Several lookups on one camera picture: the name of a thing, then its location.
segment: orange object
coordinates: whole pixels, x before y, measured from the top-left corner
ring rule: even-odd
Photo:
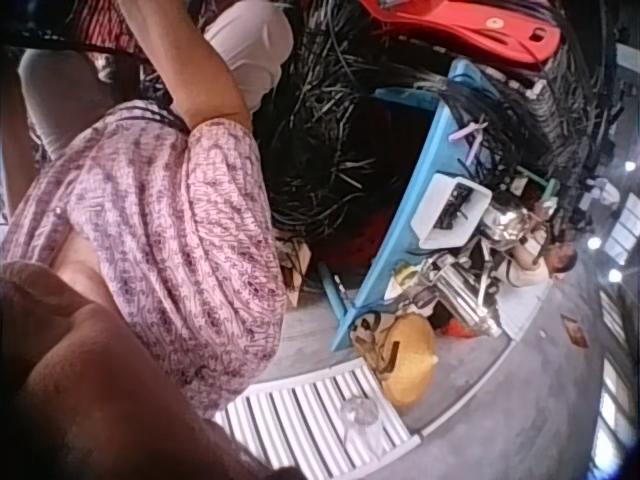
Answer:
[[[380,0],[360,0],[381,22],[449,34],[505,63],[531,70],[560,46],[560,30],[542,20],[486,5],[449,0],[407,0],[381,7]]]
[[[463,327],[457,318],[452,318],[449,324],[444,327],[441,332],[447,337],[475,338],[478,336],[476,333]]]

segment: metal container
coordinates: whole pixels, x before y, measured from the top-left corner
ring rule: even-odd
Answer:
[[[453,255],[442,253],[433,257],[425,264],[422,275],[433,284],[440,301],[466,328],[492,337],[502,333],[495,294],[486,292],[480,300],[479,283]]]
[[[512,195],[493,196],[479,223],[481,235],[492,248],[505,251],[513,247],[529,231],[531,214]]]

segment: hand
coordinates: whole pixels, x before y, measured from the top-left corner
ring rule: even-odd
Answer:
[[[535,204],[535,206],[533,207],[533,214],[538,217],[541,222],[546,222],[551,216],[549,210],[541,203]]]

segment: person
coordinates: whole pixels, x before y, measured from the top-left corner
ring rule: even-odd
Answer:
[[[611,210],[617,210],[620,206],[620,192],[606,178],[599,177],[595,180],[587,179],[585,184],[592,187],[589,194],[591,198],[595,198],[600,203]]]
[[[182,0],[119,7],[174,104],[116,105],[77,52],[27,52],[21,81],[3,66],[1,259],[55,277],[34,296],[124,322],[212,419],[279,343],[286,295],[247,105],[275,85],[291,30],[266,0],[235,4],[206,38]],[[35,180],[25,104],[53,159]]]
[[[534,222],[531,233],[506,252],[494,272],[495,278],[512,287],[530,287],[558,278],[573,270],[578,262],[578,252],[572,243],[545,245],[547,233],[541,223],[548,212],[536,205],[534,217],[539,221]]]
[[[0,295],[3,478],[304,478],[206,422],[117,312],[52,269],[6,263]]]

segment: blue metal frame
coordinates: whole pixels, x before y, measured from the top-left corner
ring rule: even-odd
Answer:
[[[455,60],[449,71],[449,78],[461,79],[468,84],[490,88],[480,71],[466,60]],[[457,159],[464,160],[469,148],[464,141],[451,143],[448,137],[460,129],[447,106],[428,92],[404,89],[384,89],[375,93],[384,100],[402,103],[427,110],[436,110],[425,145],[416,164],[411,181],[396,215],[387,231],[384,242],[374,259],[364,282],[360,286],[353,305],[346,306],[331,273],[325,265],[320,265],[319,273],[329,297],[329,302],[338,318],[338,331],[331,344],[331,350],[347,348],[350,344],[349,330],[352,323],[363,313],[381,306],[393,270],[401,262],[418,264],[420,257],[409,254],[418,249],[418,237],[410,226],[418,204],[437,172],[466,176]]]

